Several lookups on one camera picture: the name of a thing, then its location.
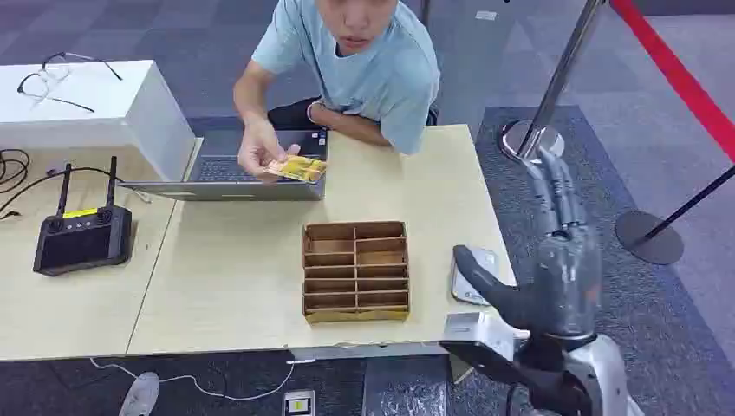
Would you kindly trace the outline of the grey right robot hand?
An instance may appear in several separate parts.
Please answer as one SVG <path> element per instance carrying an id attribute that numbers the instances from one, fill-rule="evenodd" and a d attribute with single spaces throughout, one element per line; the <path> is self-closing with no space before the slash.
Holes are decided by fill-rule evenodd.
<path id="1" fill-rule="evenodd" d="M 467 282 L 512 327 L 562 339 L 586 338 L 595 332 L 602 289 L 598 233 L 587 220 L 566 162 L 542 147 L 537 153 L 541 165 L 524 164 L 543 235 L 531 283 L 502 283 L 463 244 L 453 247 L 453 259 Z"/>

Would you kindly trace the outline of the person's right hand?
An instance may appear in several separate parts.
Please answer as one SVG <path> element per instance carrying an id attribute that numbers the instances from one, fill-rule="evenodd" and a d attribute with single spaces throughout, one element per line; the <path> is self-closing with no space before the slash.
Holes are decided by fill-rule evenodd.
<path id="1" fill-rule="evenodd" d="M 279 180 L 277 175 L 268 173 L 266 167 L 273 160 L 283 161 L 290 155 L 296 155 L 301 147 L 291 145 L 284 150 L 278 142 L 274 127 L 259 117 L 248 119 L 244 123 L 244 135 L 237 155 L 238 164 L 256 179 L 273 183 Z"/>

